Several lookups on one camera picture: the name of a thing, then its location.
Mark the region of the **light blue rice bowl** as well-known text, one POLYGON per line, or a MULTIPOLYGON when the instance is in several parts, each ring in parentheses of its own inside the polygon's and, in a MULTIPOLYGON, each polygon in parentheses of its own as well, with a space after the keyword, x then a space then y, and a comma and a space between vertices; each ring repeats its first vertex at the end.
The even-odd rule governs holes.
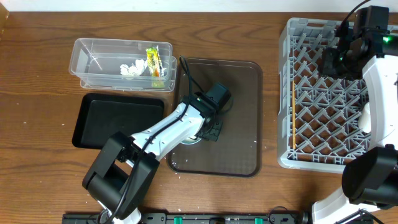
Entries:
POLYGON ((187 139, 182 141, 182 144, 184 144, 184 145, 192 145, 192 144, 196 144, 196 143, 198 143, 200 141, 201 141, 201 138, 198 138, 198 137, 187 138, 187 139))

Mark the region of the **wooden chopstick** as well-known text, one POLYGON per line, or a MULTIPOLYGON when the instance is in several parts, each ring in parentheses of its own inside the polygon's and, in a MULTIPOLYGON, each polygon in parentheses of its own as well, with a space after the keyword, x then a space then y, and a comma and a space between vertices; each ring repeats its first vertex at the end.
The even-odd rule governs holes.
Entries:
POLYGON ((292 149, 296 150, 296 129, 295 129, 295 81, 292 80, 292 149))

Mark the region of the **yellow green snack wrapper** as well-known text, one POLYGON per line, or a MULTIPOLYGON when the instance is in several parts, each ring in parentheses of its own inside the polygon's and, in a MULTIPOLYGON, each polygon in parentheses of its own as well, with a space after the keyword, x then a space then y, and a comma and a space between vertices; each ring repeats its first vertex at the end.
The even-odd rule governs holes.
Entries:
POLYGON ((149 47, 146 49, 147 66, 152 77, 164 76, 162 71, 162 61, 159 55, 159 47, 149 47))

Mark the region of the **white tissue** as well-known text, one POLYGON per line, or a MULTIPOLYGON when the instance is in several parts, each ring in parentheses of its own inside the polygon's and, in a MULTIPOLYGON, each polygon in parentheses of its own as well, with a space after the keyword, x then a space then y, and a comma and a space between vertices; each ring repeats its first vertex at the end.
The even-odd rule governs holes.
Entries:
POLYGON ((141 76, 147 68, 147 61, 143 59, 136 60, 130 66, 122 64, 120 66, 120 74, 123 76, 141 76))

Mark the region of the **white cup green inside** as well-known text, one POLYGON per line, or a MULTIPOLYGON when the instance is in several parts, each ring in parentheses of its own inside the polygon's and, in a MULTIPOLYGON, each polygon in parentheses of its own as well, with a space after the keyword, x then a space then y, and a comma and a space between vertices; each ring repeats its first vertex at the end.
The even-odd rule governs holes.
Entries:
POLYGON ((358 119, 358 128, 365 133, 371 132, 371 113, 369 102, 363 106, 361 116, 358 119))

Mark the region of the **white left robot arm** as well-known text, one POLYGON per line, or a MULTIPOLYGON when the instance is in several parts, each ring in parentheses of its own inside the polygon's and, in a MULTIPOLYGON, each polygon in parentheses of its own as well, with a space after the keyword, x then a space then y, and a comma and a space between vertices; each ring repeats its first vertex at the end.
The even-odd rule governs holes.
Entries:
POLYGON ((219 119, 231 98, 222 84, 189 93, 163 120, 139 133, 112 135, 83 178, 82 186, 103 207, 97 223, 139 223, 143 201, 160 160, 183 142, 217 141, 219 119))

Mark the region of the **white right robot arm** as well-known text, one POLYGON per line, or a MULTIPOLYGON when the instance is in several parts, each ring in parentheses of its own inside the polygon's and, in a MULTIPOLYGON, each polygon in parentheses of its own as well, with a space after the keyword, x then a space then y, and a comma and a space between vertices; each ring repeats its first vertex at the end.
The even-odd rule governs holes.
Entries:
POLYGON ((397 206, 397 36, 388 29, 389 10, 358 4, 354 26, 344 19, 336 48, 322 54, 323 77, 363 79, 369 96, 368 151, 345 165, 341 187, 312 205, 312 223, 348 223, 397 206))

